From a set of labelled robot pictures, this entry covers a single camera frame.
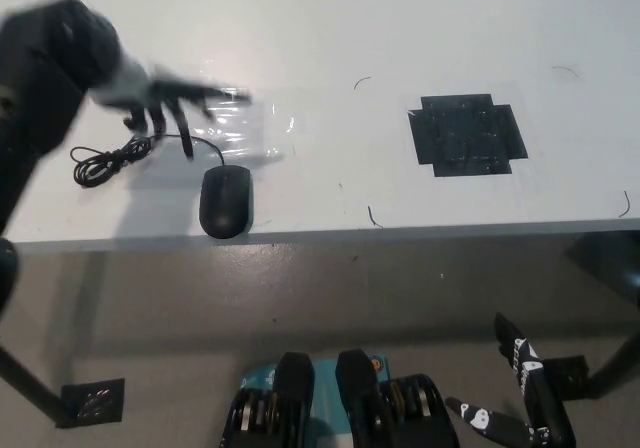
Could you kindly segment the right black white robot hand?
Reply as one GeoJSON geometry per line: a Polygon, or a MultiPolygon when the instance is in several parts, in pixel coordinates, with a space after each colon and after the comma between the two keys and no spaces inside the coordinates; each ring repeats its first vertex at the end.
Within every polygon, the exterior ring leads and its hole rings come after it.
{"type": "Polygon", "coordinates": [[[563,401],[529,339],[501,313],[495,315],[494,330],[499,351],[516,377],[529,420],[525,422],[455,397],[446,398],[446,406],[477,434],[503,447],[575,447],[576,438],[563,401]]]}

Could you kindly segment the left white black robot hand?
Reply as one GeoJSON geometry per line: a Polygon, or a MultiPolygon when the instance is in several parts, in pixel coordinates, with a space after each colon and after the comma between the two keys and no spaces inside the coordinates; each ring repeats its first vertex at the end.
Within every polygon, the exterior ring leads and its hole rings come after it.
{"type": "Polygon", "coordinates": [[[204,117],[212,116],[208,101],[217,99],[249,104],[251,96],[237,89],[219,87],[175,75],[159,66],[144,67],[127,58],[106,84],[91,90],[92,100],[109,109],[128,114],[123,123],[134,135],[160,141],[166,136],[169,112],[178,128],[185,156],[194,158],[193,143],[186,114],[181,106],[187,102],[204,117]]]}

